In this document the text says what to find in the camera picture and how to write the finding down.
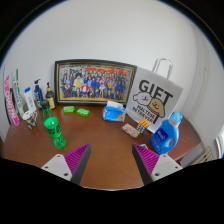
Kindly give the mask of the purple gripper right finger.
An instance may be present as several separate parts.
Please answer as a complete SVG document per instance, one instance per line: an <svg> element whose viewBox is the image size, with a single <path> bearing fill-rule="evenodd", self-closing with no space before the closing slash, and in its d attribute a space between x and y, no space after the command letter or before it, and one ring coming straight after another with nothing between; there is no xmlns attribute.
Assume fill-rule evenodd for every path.
<svg viewBox="0 0 224 224"><path fill-rule="evenodd" d="M132 154L145 185L182 169L169 155L158 155L138 144L132 145Z"/></svg>

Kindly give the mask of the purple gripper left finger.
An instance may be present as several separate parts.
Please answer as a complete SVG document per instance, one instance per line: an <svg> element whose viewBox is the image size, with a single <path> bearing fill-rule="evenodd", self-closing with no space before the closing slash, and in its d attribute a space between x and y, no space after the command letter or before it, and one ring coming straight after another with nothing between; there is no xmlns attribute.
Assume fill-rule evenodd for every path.
<svg viewBox="0 0 224 224"><path fill-rule="evenodd" d="M56 154L42 169L79 185L90 155L91 145L85 144L66 155Z"/></svg>

